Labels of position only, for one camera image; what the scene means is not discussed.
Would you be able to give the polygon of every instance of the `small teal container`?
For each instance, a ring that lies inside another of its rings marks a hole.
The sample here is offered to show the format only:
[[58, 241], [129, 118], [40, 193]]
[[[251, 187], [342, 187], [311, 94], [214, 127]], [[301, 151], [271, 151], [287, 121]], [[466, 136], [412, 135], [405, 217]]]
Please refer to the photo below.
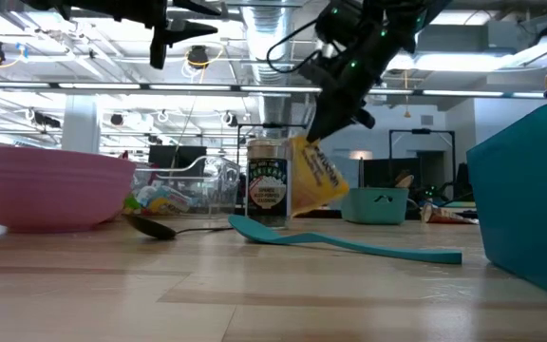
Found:
[[402, 224], [408, 189], [350, 189], [341, 204], [341, 217], [360, 224]]
[[547, 290], [547, 105], [467, 161], [487, 258]]

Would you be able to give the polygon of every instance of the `fluorescent light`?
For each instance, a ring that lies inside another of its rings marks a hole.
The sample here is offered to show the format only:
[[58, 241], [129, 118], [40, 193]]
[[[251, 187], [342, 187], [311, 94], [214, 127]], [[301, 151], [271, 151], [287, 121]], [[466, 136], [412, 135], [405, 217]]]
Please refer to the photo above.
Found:
[[356, 150], [356, 151], [351, 151], [349, 152], [349, 158], [351, 160], [371, 160], [372, 159], [372, 151], [361, 151], [361, 150]]
[[266, 85], [243, 85], [242, 91], [253, 92], [291, 92], [291, 93], [317, 93], [322, 91], [317, 86], [266, 86]]
[[546, 98], [544, 93], [535, 93], [535, 92], [531, 92], [531, 93], [514, 93], [514, 94], [512, 94], [512, 97], [516, 98], [516, 99], [545, 99]]
[[228, 91], [228, 85], [150, 85], [153, 90], [201, 90], [201, 91]]
[[69, 89], [140, 89], [141, 85], [135, 84], [58, 84], [59, 87]]
[[500, 91], [459, 91], [459, 90], [424, 90], [428, 96], [459, 96], [459, 97], [501, 97]]
[[369, 95], [412, 95], [413, 90], [408, 89], [371, 89]]
[[49, 84], [39, 83], [39, 82], [0, 82], [0, 88], [5, 88], [5, 87], [39, 88], [39, 87], [49, 87]]

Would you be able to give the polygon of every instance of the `wooden table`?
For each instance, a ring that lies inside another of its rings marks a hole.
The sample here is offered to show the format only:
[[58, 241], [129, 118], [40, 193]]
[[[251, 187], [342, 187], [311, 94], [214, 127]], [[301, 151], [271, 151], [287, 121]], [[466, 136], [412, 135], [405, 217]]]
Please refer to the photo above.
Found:
[[122, 222], [0, 235], [0, 341], [547, 341], [547, 293], [490, 265], [477, 226], [298, 219], [292, 231], [459, 247], [464, 264], [258, 245], [233, 231], [155, 242]]

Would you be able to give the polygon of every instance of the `white wall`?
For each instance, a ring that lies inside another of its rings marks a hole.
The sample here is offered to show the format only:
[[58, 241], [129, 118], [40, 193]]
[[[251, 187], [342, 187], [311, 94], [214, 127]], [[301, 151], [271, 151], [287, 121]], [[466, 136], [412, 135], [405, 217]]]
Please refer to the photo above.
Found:
[[476, 143], [493, 137], [510, 124], [546, 104], [546, 100], [476, 100]]
[[[457, 164], [466, 162], [472, 147], [546, 104], [545, 100], [469, 99], [448, 110], [446, 129], [455, 131]], [[445, 164], [445, 176], [450, 179], [450, 151], [445, 154]]]
[[[446, 129], [455, 131], [456, 164], [466, 162], [466, 152], [476, 145], [476, 100], [466, 100], [446, 112]], [[453, 156], [444, 154], [444, 178], [453, 178]]]
[[[411, 118], [405, 118], [403, 105], [392, 109], [387, 106], [367, 106], [366, 110], [374, 116], [376, 124], [367, 129], [360, 124], [343, 129], [320, 143], [320, 148], [328, 156], [347, 156], [351, 150], [367, 150], [373, 153], [373, 159], [387, 159], [389, 155], [388, 132], [390, 129], [422, 128], [421, 116], [433, 115], [434, 125], [430, 129], [445, 129], [445, 117], [435, 105], [413, 105], [409, 108]], [[394, 141], [401, 137], [394, 135]], [[444, 151], [448, 145], [438, 135], [413, 136], [405, 134], [393, 148], [394, 158], [410, 158], [415, 151]]]

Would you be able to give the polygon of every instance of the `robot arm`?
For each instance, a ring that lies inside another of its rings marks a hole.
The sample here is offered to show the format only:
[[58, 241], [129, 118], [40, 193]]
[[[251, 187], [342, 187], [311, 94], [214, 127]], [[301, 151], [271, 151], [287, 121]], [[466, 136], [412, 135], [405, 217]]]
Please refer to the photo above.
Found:
[[334, 57], [321, 53], [300, 64], [299, 74], [322, 87], [308, 141], [325, 139], [350, 124], [375, 120], [362, 107], [396, 54], [414, 53], [415, 34], [451, 0], [332, 0], [315, 20], [318, 38], [345, 47]]
[[[166, 47], [184, 39], [216, 33], [217, 28], [184, 20], [166, 18], [167, 0], [22, 0], [38, 10], [57, 9], [69, 19], [71, 6], [111, 15], [115, 20], [128, 19], [153, 28], [151, 66], [162, 69]], [[308, 141], [327, 138], [350, 124], [368, 128], [375, 119], [362, 107], [373, 85], [396, 54], [404, 49], [415, 52], [415, 34], [427, 26], [451, 0], [331, 0], [311, 22], [318, 38], [337, 48], [333, 57], [315, 51], [291, 70], [322, 87], [316, 100], [316, 112]], [[203, 0], [174, 0], [173, 5], [209, 15], [220, 11]], [[296, 33], [283, 39], [292, 38]]]
[[[151, 42], [151, 67], [162, 69], [167, 47], [185, 39], [217, 33], [217, 28], [185, 20], [170, 21], [166, 18], [167, 0], [21, 0], [37, 10], [56, 9], [70, 19], [71, 7], [93, 10], [111, 15], [114, 20], [127, 19], [143, 23], [153, 29]], [[174, 0], [173, 5], [208, 15], [220, 15], [220, 10], [202, 0]]]

